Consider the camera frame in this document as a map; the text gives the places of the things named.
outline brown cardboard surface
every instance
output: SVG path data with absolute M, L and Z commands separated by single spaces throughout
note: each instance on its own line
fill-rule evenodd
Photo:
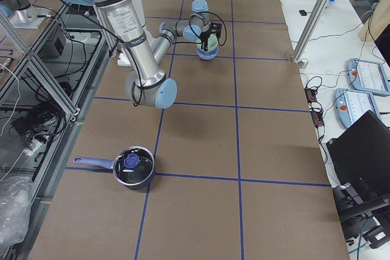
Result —
M 331 188 L 244 182 L 242 190 L 246 260 L 349 260 Z
M 329 184 L 309 113 L 239 109 L 241 177 Z
M 144 14 L 148 17 L 179 18 L 182 1 L 183 0 L 142 0 L 144 3 Z
M 68 165 L 85 167 L 73 164 L 75 156 L 114 160 L 120 152 L 130 146 L 143 146 L 153 153 L 160 116 L 159 109 L 135 108 L 126 100 L 95 99 Z
M 183 18 L 190 18 L 191 14 L 193 14 L 193 11 L 191 9 L 191 5 L 194 0 L 184 0 L 183 4 Z M 208 4 L 208 10 L 210 12 L 213 12 L 217 15 L 219 15 L 224 21 L 231 21 L 232 20 L 232 10 L 230 9 L 232 7 L 232 0 L 206 0 Z M 210 19 L 216 22 L 221 22 L 217 17 L 214 15 L 208 15 Z
M 144 200 L 111 173 L 66 170 L 29 260 L 133 258 Z
M 235 23 L 235 55 L 288 59 L 293 53 L 285 24 Z
M 193 56 L 175 56 L 171 77 L 179 92 L 176 102 L 234 105 L 234 68 L 231 58 L 210 61 Z
M 286 23 L 279 0 L 233 0 L 234 21 Z
M 298 66 L 280 60 L 236 60 L 238 105 L 308 110 Z
M 174 105 L 165 110 L 159 172 L 237 177 L 235 109 Z
M 241 259 L 238 184 L 155 177 L 138 259 Z

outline black cable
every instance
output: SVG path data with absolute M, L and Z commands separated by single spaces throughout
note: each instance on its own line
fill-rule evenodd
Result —
M 326 150 L 325 150 L 325 147 L 322 145 L 322 140 L 324 139 L 324 137 L 325 137 L 325 126 L 323 126 L 323 128 L 324 128 L 324 134 L 323 135 L 321 135 L 321 136 L 319 136 L 319 130 L 318 130 L 318 128 L 319 127 L 316 127 L 316 129 L 317 129 L 317 135 L 318 135 L 318 144 L 319 144 L 319 146 L 320 146 L 320 148 L 322 148 L 322 150 L 324 151 L 324 154 L 325 154 L 325 161 L 324 161 L 324 164 L 326 164 L 327 162 L 328 162 L 328 154 L 327 154 L 327 152 L 326 152 Z
M 130 50 L 127 50 L 127 51 L 129 52 L 129 54 L 130 54 L 130 56 L 131 56 L 131 58 L 133 60 L 136 72 L 138 74 L 138 79 L 140 80 L 140 98 L 138 99 L 138 102 L 133 101 L 134 107 L 138 107 L 140 105 L 140 102 L 141 102 L 141 99 L 142 99 L 142 94 L 143 94 L 144 88 L 143 88 L 143 84 L 142 84 L 142 78 L 141 78 L 140 69 L 138 68 L 137 62 L 136 62 L 132 52 Z
M 71 58 L 69 59 L 68 67 L 66 67 L 65 74 L 68 73 L 69 67 L 71 66 L 72 58 L 73 58 L 73 42 L 71 42 Z
M 71 5 L 69 5 L 67 2 L 65 2 L 64 0 L 59 0 L 63 5 L 67 6 L 68 8 L 71 8 Z M 77 12 L 78 15 L 81 15 L 82 17 L 86 18 L 87 20 L 91 21 L 92 23 L 94 23 L 95 25 L 99 26 L 102 30 L 105 30 L 107 33 L 109 33 L 111 36 L 113 36 L 116 40 L 118 40 L 119 42 L 121 43 L 124 43 L 124 41 L 122 40 L 122 38 L 118 37 L 117 35 L 115 35 L 113 32 L 111 32 L 110 30 L 108 30 L 106 27 L 102 26 L 101 24 L 99 24 L 97 21 L 93 20 L 92 18 L 89 18 L 87 16 L 85 16 L 83 13 L 80 13 L 80 12 Z
M 368 221 L 370 221 L 373 217 L 374 217 L 374 215 L 371 215 L 370 217 L 368 217 L 366 219 L 366 221 L 364 222 L 363 226 L 361 227 L 360 235 L 359 235 L 359 242 L 358 242 L 358 249 L 357 249 L 357 254 L 356 254 L 356 260 L 359 260 L 359 256 L 360 256 L 360 243 L 361 243 L 361 238 L 363 237 L 364 228 L 366 227 Z
M 330 110 L 330 109 L 334 106 L 335 102 L 336 102 L 340 97 L 342 97 L 342 96 L 348 91 L 348 89 L 349 89 L 349 87 L 351 86 L 351 84 L 353 84 L 353 83 L 355 82 L 356 77 L 357 77 L 357 76 L 355 76 L 355 78 L 353 79 L 353 81 L 351 81 L 351 82 L 348 84 L 347 88 L 344 89 L 344 90 L 342 91 L 342 93 L 341 93 L 338 97 L 336 97 L 336 98 L 333 100 L 333 103 L 331 103 L 330 107 L 327 108 L 327 109 L 325 110 L 324 115 L 323 115 L 323 118 L 325 118 L 326 114 L 328 113 L 328 110 Z
M 216 16 L 217 18 L 219 18 L 219 20 L 222 22 L 222 25 L 224 26 L 224 29 L 225 29 L 225 40 L 222 44 L 219 43 L 219 40 L 218 40 L 218 45 L 220 46 L 223 46 L 226 44 L 226 41 L 227 41 L 227 29 L 226 29 L 226 23 L 224 22 L 224 20 L 219 16 L 217 15 L 216 13 L 213 13 L 213 12 L 204 12 L 204 13 L 208 13 L 210 15 L 213 15 L 213 16 Z
M 48 10 L 54 12 L 57 19 L 60 19 L 63 26 L 65 27 L 65 22 L 63 21 L 63 18 L 60 16 L 60 14 L 56 10 L 50 9 L 49 7 L 45 7 L 45 6 L 36 5 L 36 4 L 33 4 L 32 6 L 39 7 L 40 9 L 48 9 Z
M 191 15 L 191 16 L 190 16 L 190 20 L 188 21 L 188 24 L 190 24 L 190 29 L 191 29 L 191 31 L 194 33 L 194 35 L 195 35 L 198 39 L 200 39 L 200 36 L 198 36 L 197 33 L 195 33 L 195 31 L 194 31 L 194 29 L 193 29 L 193 27 L 192 27 L 192 25 L 191 25 L 191 20 L 192 20 L 194 17 L 195 17 L 195 15 Z
M 201 43 L 195 43 L 195 42 L 173 42 L 172 45 L 174 44 L 201 44 Z
M 71 55 L 71 60 L 72 60 L 72 56 L 73 56 L 73 42 L 75 42 L 75 43 L 80 43 L 80 44 L 83 45 L 83 53 L 84 53 L 84 62 L 83 62 L 83 65 L 82 65 L 81 68 L 79 68 L 79 69 L 77 69 L 77 70 L 75 70 L 75 71 L 73 71 L 73 72 L 70 72 L 70 73 L 67 73 L 68 69 L 66 69 L 66 71 L 65 71 L 64 74 L 60 74 L 59 76 L 55 76 L 55 77 L 54 77 L 55 79 L 59 79 L 60 77 L 64 77 L 64 76 L 71 76 L 72 74 L 78 73 L 78 72 L 80 72 L 81 70 L 83 70 L 83 68 L 85 67 L 85 65 L 86 65 L 86 63 L 87 63 L 87 52 L 86 52 L 86 50 L 85 50 L 85 43 L 80 42 L 80 41 L 76 41 L 76 40 L 71 40 L 71 42 L 72 42 L 72 55 Z

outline blue lid knob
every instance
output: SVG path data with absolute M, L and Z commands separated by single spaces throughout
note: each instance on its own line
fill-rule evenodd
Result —
M 129 169 L 132 169 L 133 167 L 137 167 L 139 162 L 140 162 L 140 158 L 135 153 L 131 153 L 130 155 L 127 156 L 127 158 L 124 159 L 124 165 Z

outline cable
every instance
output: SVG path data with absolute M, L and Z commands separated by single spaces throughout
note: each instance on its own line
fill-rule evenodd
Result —
M 69 5 L 67 2 L 65 2 L 64 0 L 59 0 L 63 5 L 67 6 L 68 8 L 71 7 L 71 5 Z M 110 30 L 108 30 L 106 27 L 102 26 L 101 24 L 99 24 L 97 21 L 93 20 L 92 18 L 89 18 L 87 16 L 85 16 L 83 13 L 77 13 L 78 15 L 81 15 L 82 17 L 86 18 L 87 20 L 91 21 L 92 23 L 94 23 L 95 25 L 99 26 L 102 30 L 105 30 L 107 33 L 109 33 L 111 36 L 113 36 L 115 39 L 117 39 L 118 41 L 120 41 L 121 43 L 124 43 L 124 41 L 122 40 L 122 38 L 118 37 L 117 35 L 115 35 L 113 32 L 111 32 Z
M 227 29 L 226 29 L 226 23 L 224 22 L 224 20 L 219 16 L 217 15 L 216 13 L 213 13 L 213 12 L 203 12 L 203 13 L 208 13 L 209 15 L 213 15 L 213 16 L 216 16 L 217 18 L 219 18 L 219 20 L 222 22 L 223 26 L 224 26 L 224 29 L 225 29 L 225 40 L 224 42 L 221 44 L 218 40 L 218 45 L 220 45 L 221 47 L 223 45 L 226 44 L 226 40 L 227 40 Z
M 355 78 L 353 79 L 353 81 L 351 81 L 351 82 L 348 84 L 347 88 L 346 88 L 345 90 L 343 90 L 342 93 L 341 93 L 338 97 L 336 97 L 336 98 L 333 100 L 333 103 L 331 103 L 330 107 L 327 108 L 327 109 L 325 110 L 325 113 L 324 113 L 324 115 L 323 115 L 323 118 L 325 118 L 325 116 L 327 115 L 328 110 L 330 110 L 330 109 L 334 106 L 334 104 L 335 104 L 335 102 L 337 101 L 337 99 L 339 99 L 340 97 L 342 97 L 342 96 L 348 91 L 349 87 L 351 86 L 351 84 L 353 84 L 353 83 L 355 82 L 356 78 L 357 78 L 357 76 L 355 76 Z
M 58 79 L 58 78 L 64 77 L 64 76 L 70 76 L 70 75 L 72 75 L 72 74 L 78 73 L 78 72 L 80 72 L 81 70 L 83 70 L 83 68 L 85 67 L 85 65 L 86 65 L 86 63 L 87 63 L 87 52 L 86 52 L 86 50 L 85 50 L 85 43 L 80 42 L 80 41 L 76 41 L 76 40 L 71 40 L 71 42 L 72 42 L 71 60 L 72 60 L 72 57 L 73 57 L 73 42 L 75 42 L 75 43 L 80 43 L 80 44 L 83 45 L 83 53 L 84 53 L 84 62 L 83 62 L 83 66 L 82 66 L 81 68 L 77 69 L 76 71 L 67 73 L 67 72 L 68 72 L 68 68 L 69 68 L 69 65 L 68 65 L 68 68 L 66 69 L 65 73 L 64 73 L 64 74 L 60 74 L 59 76 L 55 76 L 55 77 L 54 77 L 55 79 Z
M 378 59 L 380 59 L 380 60 L 381 60 L 381 64 L 384 65 L 384 64 L 386 63 L 386 60 L 384 60 L 383 58 L 381 58 L 381 57 L 375 55 L 375 53 L 374 53 L 375 48 L 378 48 L 378 47 L 374 46 L 374 47 L 372 48 L 372 50 L 371 50 L 372 55 L 374 55 L 375 57 L 377 57 Z
M 16 159 L 16 161 L 13 163 L 12 167 L 8 170 L 8 172 L 7 172 L 4 176 L 2 176 L 2 178 L 0 179 L 0 182 L 3 181 L 4 178 L 5 178 L 6 176 L 8 176 L 9 173 L 11 173 L 12 169 L 15 167 L 16 163 L 18 162 L 18 160 L 22 157 L 22 154 L 23 154 L 23 152 L 20 153 L 20 155 L 18 156 L 18 158 Z
M 363 231 L 364 228 L 366 227 L 366 224 L 374 217 L 374 215 L 371 215 L 366 221 L 364 222 L 363 226 L 361 227 L 360 230 L 360 235 L 359 235 L 359 242 L 358 242 L 358 249 L 357 249 L 357 254 L 356 254 L 356 260 L 359 260 L 359 255 L 360 255 L 360 243 L 361 243 L 361 238 L 363 236 Z
M 367 33 L 368 33 L 368 30 L 366 31 L 366 34 L 365 34 L 365 36 L 364 36 L 364 42 L 363 42 L 363 45 L 362 45 L 361 48 L 360 48 L 360 55 L 359 55 L 359 58 L 358 58 L 358 61 L 357 61 L 356 65 L 360 62 L 361 54 L 363 53 L 363 47 L 364 47 L 364 45 L 366 44 L 366 41 L 367 41 Z M 342 94 L 340 94 L 338 97 L 336 97 L 336 98 L 334 99 L 334 101 L 333 101 L 333 103 L 330 105 L 330 107 L 326 109 L 323 118 L 325 118 L 326 114 L 328 113 L 328 110 L 331 109 L 331 108 L 333 107 L 333 105 L 335 104 L 335 102 L 337 101 L 337 99 L 339 99 L 340 97 L 342 97 L 342 96 L 348 91 L 349 87 L 351 86 L 351 84 L 353 84 L 353 83 L 355 82 L 356 78 L 357 78 L 357 75 L 356 75 L 355 78 L 348 84 L 347 88 L 346 88 L 344 91 L 342 91 Z
M 172 45 L 175 45 L 175 44 L 197 44 L 197 45 L 200 45 L 201 43 L 195 43 L 195 42 L 173 42 Z
M 2 126 L 1 133 L 0 133 L 0 137 L 1 137 L 3 135 L 3 133 L 4 133 L 5 126 L 11 121 L 11 118 L 12 118 L 13 114 L 15 113 L 16 106 L 18 105 L 18 102 L 20 100 L 21 94 L 20 94 L 20 81 L 19 81 L 18 77 L 11 70 L 9 70 L 8 68 L 6 68 L 3 65 L 0 65 L 0 68 L 5 69 L 9 73 L 11 73 L 11 75 L 15 78 L 16 82 L 18 83 L 18 95 L 19 95 L 17 100 L 16 100 L 16 102 L 15 102 L 15 104 L 14 104 L 14 106 L 13 106 L 12 113 L 11 113 L 10 117 L 5 122 L 5 124 Z

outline small robotic arm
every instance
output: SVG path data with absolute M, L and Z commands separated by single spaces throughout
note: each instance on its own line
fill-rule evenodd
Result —
M 0 12 L 6 17 L 11 17 L 15 12 L 22 23 L 35 21 L 38 16 L 29 0 L 0 0 Z
M 201 46 L 198 48 L 198 54 L 203 54 L 201 57 L 206 55 L 204 59 L 211 59 L 218 52 L 216 44 L 209 46 L 208 40 L 212 33 L 219 39 L 221 25 L 210 22 L 207 3 L 204 0 L 193 2 L 193 14 L 188 20 L 162 23 L 160 34 L 152 44 L 149 44 L 140 23 L 140 12 L 135 10 L 134 0 L 64 1 L 93 6 L 100 23 L 118 37 L 133 66 L 133 71 L 126 80 L 125 91 L 135 105 L 169 108 L 174 103 L 177 95 L 176 82 L 167 78 L 158 65 L 177 37 L 199 43 Z

